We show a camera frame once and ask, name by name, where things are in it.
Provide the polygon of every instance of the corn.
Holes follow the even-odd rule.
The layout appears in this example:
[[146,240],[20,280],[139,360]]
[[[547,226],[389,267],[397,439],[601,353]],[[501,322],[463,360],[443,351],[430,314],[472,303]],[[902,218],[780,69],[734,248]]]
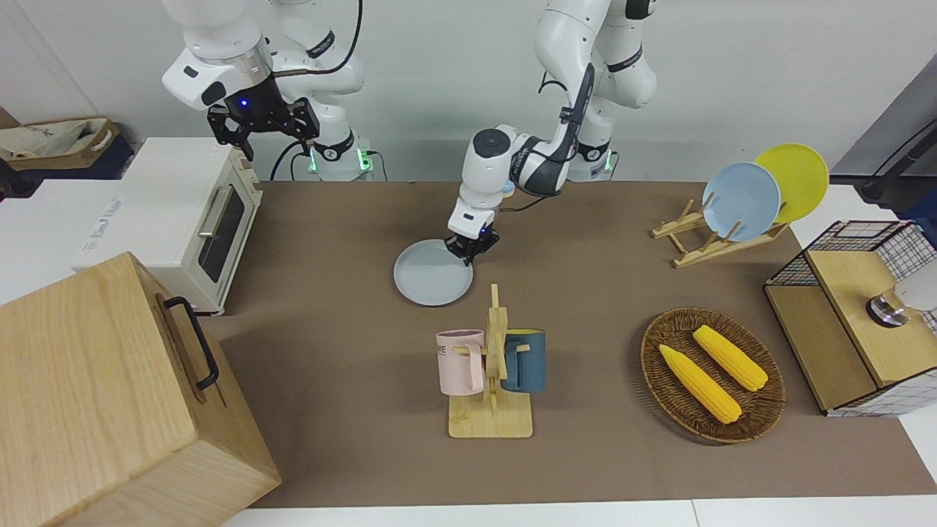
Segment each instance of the corn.
[[693,338],[729,375],[750,392],[765,387],[767,373],[718,331],[702,325]]
[[685,354],[663,344],[660,349],[670,370],[719,422],[728,425],[738,420],[742,415],[742,407],[722,389],[722,386],[706,375],[706,372]]

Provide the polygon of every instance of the woven tray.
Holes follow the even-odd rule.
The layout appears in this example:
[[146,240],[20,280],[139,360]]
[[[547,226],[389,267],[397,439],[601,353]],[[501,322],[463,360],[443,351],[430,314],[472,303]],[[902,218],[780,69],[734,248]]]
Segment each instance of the woven tray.
[[[708,324],[731,340],[767,373],[765,387],[750,392],[725,372],[693,339],[692,332]],[[667,367],[658,349],[666,344],[684,353],[716,380],[742,407],[742,416],[723,425],[694,398]],[[749,330],[716,311],[680,308],[665,312],[647,328],[641,340],[641,368],[654,399],[681,427],[719,444],[757,439],[774,428],[784,410],[784,381],[774,357]]]

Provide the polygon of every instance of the mug handle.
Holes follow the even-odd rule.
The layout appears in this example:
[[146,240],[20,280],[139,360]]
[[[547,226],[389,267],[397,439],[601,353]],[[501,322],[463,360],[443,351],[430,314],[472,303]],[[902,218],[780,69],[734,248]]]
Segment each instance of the mug handle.
[[504,343],[504,360],[508,367],[508,378],[505,379],[506,385],[512,390],[520,389],[520,361],[517,360],[517,342]]
[[471,373],[472,391],[481,390],[484,387],[484,372],[482,371],[482,346],[478,342],[465,342],[463,344],[468,348],[469,373]]

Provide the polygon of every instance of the brown table mat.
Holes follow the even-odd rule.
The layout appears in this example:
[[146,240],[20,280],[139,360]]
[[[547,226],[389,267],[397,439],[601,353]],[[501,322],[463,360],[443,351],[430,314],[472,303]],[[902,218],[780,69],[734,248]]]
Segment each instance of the brown table mat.
[[[501,241],[447,308],[401,296],[394,260],[448,234],[454,183],[270,184],[231,287],[222,339],[283,475],[261,507],[499,504],[933,493],[897,419],[820,415],[762,292],[794,237],[676,270],[648,231],[702,186],[567,185],[505,213]],[[525,203],[516,196],[507,206]],[[703,236],[682,234],[688,247]],[[446,434],[434,334],[484,328],[488,284],[512,327],[547,330],[534,436]],[[752,443],[688,441],[639,397],[641,336],[680,306],[721,311],[777,359],[788,405]]]

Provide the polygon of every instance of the oven window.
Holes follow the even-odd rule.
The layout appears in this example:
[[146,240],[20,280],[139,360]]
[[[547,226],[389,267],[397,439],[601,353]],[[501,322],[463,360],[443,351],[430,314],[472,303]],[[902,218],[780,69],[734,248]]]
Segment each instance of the oven window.
[[231,252],[231,244],[234,243],[234,237],[237,235],[237,228],[241,224],[241,218],[244,217],[244,202],[241,196],[231,187],[231,199],[228,201],[228,207],[225,208],[221,216],[221,223],[215,236],[208,238],[201,244],[201,253],[199,254],[199,266],[205,270],[208,278],[212,282],[218,283],[221,278],[221,269],[224,268],[228,260],[228,253]]

